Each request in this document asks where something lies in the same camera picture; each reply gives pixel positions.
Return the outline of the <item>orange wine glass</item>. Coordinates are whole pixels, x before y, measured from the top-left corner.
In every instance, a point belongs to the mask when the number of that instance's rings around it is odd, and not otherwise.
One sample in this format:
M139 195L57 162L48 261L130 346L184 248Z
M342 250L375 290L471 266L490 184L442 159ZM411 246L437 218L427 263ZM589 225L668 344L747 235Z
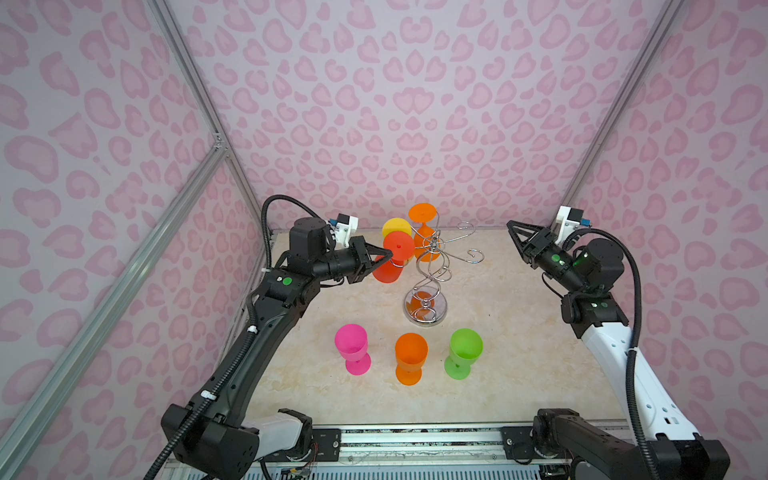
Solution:
M438 258L437 253L430 253L431 239L436 231L429 225L438 217L435 206L429 203L419 203L409 210L409 218L418 225L413 235L414 258L420 262L430 262Z
M428 353L428 343L421 335L406 333L399 337L395 343L397 380L406 386L417 384L422 378Z

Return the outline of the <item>red wine glass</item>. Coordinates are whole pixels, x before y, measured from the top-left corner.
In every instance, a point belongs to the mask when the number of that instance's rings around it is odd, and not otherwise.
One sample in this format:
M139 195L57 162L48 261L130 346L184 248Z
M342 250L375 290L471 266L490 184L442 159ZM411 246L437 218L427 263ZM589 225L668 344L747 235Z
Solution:
M373 276L381 283L390 284L401 276L403 268L414 255L415 245L409 234L393 231L384 238L383 247L392 253L392 257L379 266Z

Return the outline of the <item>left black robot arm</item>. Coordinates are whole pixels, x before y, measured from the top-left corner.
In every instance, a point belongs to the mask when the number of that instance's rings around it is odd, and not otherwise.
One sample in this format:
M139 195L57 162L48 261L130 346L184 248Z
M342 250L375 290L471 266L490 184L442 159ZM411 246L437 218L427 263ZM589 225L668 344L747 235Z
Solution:
M246 300L248 321L203 387L161 419L168 440L149 467L156 478L170 457L215 479L241 479L275 452L302 457L310 449L312 421L282 409L256 427L243 424L259 380L282 341L328 280L361 282L386 261L389 249L366 242L349 217L331 222L306 217L289 232L289 247Z

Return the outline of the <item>yellow wine glass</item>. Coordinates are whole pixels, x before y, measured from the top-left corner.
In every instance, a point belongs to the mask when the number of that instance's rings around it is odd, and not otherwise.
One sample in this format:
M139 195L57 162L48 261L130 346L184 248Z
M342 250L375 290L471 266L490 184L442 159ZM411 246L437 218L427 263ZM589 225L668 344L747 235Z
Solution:
M386 221L382 227L382 237L386 238L388 235L400 232L407 236L412 236L412 227L408 220L400 217L392 218Z

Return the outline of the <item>pink wine glass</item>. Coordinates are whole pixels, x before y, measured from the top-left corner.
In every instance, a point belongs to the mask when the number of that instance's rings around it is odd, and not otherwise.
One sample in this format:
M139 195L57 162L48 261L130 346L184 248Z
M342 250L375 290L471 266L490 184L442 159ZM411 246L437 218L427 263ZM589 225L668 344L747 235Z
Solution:
M367 373L372 365L368 353L368 334L364 327L358 324L342 326L334 337L337 351L345 360L346 370L354 376Z

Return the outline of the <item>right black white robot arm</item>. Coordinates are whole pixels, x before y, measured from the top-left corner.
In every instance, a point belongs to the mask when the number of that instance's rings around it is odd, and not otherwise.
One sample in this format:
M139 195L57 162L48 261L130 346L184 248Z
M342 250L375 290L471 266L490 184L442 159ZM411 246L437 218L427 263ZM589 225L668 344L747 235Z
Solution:
M531 431L542 457L574 456L571 472L596 479L722 479L731 460L677 407L639 348L642 282L636 260L614 235L579 228L563 241L544 226L510 220L522 260L565 289L562 320L597 360L634 439L621 440L567 408L542 408Z

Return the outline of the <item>green wine glass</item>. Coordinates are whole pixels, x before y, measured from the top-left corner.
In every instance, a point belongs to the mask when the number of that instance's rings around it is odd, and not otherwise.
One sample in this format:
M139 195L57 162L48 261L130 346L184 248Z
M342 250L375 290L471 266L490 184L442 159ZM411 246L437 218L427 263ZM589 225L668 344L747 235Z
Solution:
M484 351L482 337L472 329L458 329L451 335L449 348L449 356L444 362L446 374L455 380L466 379Z

